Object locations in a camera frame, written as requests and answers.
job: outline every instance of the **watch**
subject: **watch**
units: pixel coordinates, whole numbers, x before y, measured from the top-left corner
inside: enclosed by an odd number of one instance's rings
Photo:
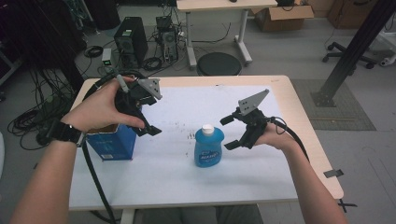
[[[85,133],[74,128],[71,124],[58,121],[54,124],[52,130],[51,137],[53,139],[63,142],[73,142],[76,143],[77,147],[80,147],[85,140]]]

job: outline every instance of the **desk foot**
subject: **desk foot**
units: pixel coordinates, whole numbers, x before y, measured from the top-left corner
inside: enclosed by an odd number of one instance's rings
[[[190,70],[194,70],[197,66],[197,60],[195,59],[194,48],[187,46],[187,56],[189,57]]]
[[[123,209],[120,224],[134,223],[134,209]]]
[[[239,35],[236,35],[234,40],[238,45],[238,48],[241,50],[242,55],[244,56],[245,67],[248,67],[248,65],[252,63],[253,60],[251,59],[250,54],[248,53],[248,49],[245,46],[245,43],[243,41],[239,41]]]

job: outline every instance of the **blue bottle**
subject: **blue bottle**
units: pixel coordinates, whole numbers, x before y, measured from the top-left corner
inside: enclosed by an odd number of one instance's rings
[[[219,163],[221,159],[221,141],[224,133],[210,124],[205,124],[195,134],[195,164],[209,167]]]

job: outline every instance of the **hand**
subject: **hand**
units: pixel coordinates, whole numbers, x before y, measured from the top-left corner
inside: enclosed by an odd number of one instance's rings
[[[134,81],[125,77],[126,82]],[[120,113],[114,106],[114,98],[120,83],[112,79],[96,91],[76,108],[62,118],[62,122],[71,124],[77,129],[87,132],[110,124],[126,124],[136,128],[144,128],[143,120]]]
[[[271,147],[284,150],[295,147],[295,145],[297,145],[297,142],[288,133],[284,132],[281,127],[277,127],[276,131],[275,124],[268,123],[267,127],[265,128],[264,134],[259,137],[255,146],[261,144],[267,144]]]

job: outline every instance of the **person's right arm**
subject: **person's right arm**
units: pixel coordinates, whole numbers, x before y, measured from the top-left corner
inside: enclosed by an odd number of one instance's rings
[[[268,124],[265,133],[256,142],[256,145],[260,144],[276,147],[285,154],[305,223],[347,223],[347,218],[337,202],[290,135],[278,134],[276,126]]]

